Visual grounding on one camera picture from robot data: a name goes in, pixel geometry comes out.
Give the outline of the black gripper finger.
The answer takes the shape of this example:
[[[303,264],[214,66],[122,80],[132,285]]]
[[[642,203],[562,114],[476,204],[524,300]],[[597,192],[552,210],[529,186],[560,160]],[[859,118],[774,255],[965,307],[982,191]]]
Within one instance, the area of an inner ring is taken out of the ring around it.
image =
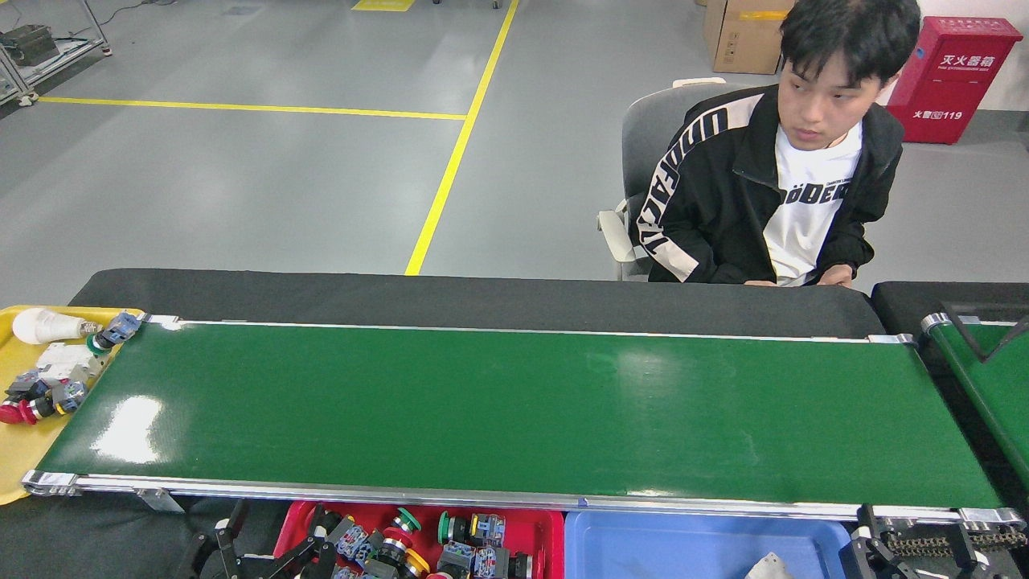
[[[857,510],[857,528],[851,534],[851,578],[912,578],[914,571],[882,539],[882,528],[872,505]]]
[[[963,524],[949,524],[949,549],[959,568],[958,578],[992,578],[994,575],[988,557],[975,549],[973,539]]]
[[[306,536],[272,563],[269,578],[330,578],[338,564],[338,549],[330,531],[342,517],[317,505],[311,512]]]
[[[230,516],[217,521],[214,530],[192,536],[181,560],[181,578],[201,577],[207,560],[213,556],[220,562],[225,578],[245,578],[242,557],[236,553],[235,541],[245,524],[249,509],[249,501],[239,499]]]

